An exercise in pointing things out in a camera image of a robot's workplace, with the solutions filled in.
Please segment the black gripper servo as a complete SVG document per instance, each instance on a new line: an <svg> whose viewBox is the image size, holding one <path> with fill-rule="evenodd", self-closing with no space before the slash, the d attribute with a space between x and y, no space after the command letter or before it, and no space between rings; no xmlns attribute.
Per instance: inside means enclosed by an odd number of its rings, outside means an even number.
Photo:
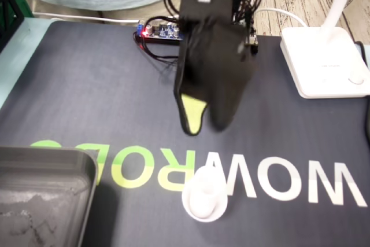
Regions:
<svg viewBox="0 0 370 247"><path fill-rule="evenodd" d="M187 135L198 135L208 105L188 65L234 65L212 66L208 79L210 120L216 131L224 131L256 71L249 27L206 19L187 24L182 33L173 86L181 127Z"/></svg>

